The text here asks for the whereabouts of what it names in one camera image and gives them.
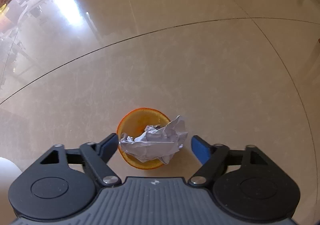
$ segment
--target orange bowl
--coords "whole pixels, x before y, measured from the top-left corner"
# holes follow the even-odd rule
[[[161,127],[164,127],[169,122],[170,119],[158,110],[151,108],[138,108],[129,112],[120,121],[117,128],[117,135],[119,139],[121,138],[122,133],[127,133],[128,136],[136,138],[144,133],[144,129],[147,125],[160,124]],[[118,149],[124,160],[135,168],[148,170],[158,168],[163,165],[159,159],[150,160],[144,163],[140,162],[134,156],[122,151],[120,146]]]

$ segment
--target crumpled white paper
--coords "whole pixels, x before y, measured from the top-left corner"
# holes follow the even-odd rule
[[[124,133],[120,140],[121,149],[141,162],[159,159],[168,164],[173,155],[182,148],[188,135],[184,119],[180,115],[163,128],[146,126],[144,131],[135,139]]]

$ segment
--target diamond-shaped logo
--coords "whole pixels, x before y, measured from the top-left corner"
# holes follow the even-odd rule
[[[160,184],[160,182],[159,182],[158,180],[153,180],[151,183],[152,183],[153,185]]]

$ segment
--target floor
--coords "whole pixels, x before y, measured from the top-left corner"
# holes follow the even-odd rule
[[[295,221],[320,219],[320,0],[13,0],[0,33],[0,156],[22,170],[151,107],[188,141],[150,171],[117,152],[122,179],[189,178],[194,134],[255,144],[299,185]]]

